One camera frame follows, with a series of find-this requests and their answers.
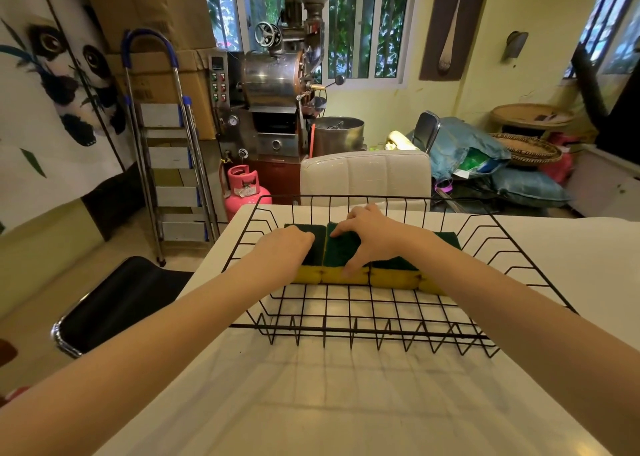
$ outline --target woven basket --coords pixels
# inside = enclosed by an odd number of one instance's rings
[[[492,137],[511,152],[511,164],[516,166],[541,166],[562,157],[556,146],[535,137],[516,134],[492,134]]]
[[[573,112],[547,104],[509,104],[501,105],[491,111],[491,117],[497,123],[515,127],[548,130],[562,128],[573,120]]]

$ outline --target wire basket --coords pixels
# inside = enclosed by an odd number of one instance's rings
[[[236,242],[225,267],[248,253],[259,238],[286,223],[326,225],[341,221],[355,205],[377,203],[385,215],[432,231],[455,232],[464,252],[514,277],[565,306],[577,311],[523,252],[495,217],[476,199],[456,199],[483,214],[429,211],[433,198],[343,195],[274,195],[301,205],[266,205],[263,196]],[[317,286],[291,284],[269,294],[231,324],[232,328],[255,329],[273,344],[276,338],[302,337],[371,339],[378,349],[383,342],[402,342],[405,352],[414,342],[428,343],[435,354],[444,345],[454,345],[460,355],[469,349],[484,350],[493,357],[500,349],[449,297],[422,291],[373,288],[372,286]]]

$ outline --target white leather chair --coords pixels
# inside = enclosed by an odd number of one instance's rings
[[[300,193],[379,197],[370,202],[384,201],[380,197],[386,196],[429,198],[431,163],[426,153],[416,150],[345,152],[305,159],[300,167]],[[332,198],[331,205],[346,205],[348,201],[351,205],[359,202]],[[309,202],[309,198],[302,198],[303,205]],[[399,202],[404,208],[404,200]],[[411,203],[409,209],[429,209],[428,202]],[[313,200],[313,205],[328,204],[328,198]]]

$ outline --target control panel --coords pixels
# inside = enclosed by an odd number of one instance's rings
[[[227,52],[220,50],[209,56],[209,82],[213,108],[229,108]]]

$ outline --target metal bucket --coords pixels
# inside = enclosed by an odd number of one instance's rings
[[[321,117],[316,124],[313,156],[362,150],[364,122],[353,117]]]

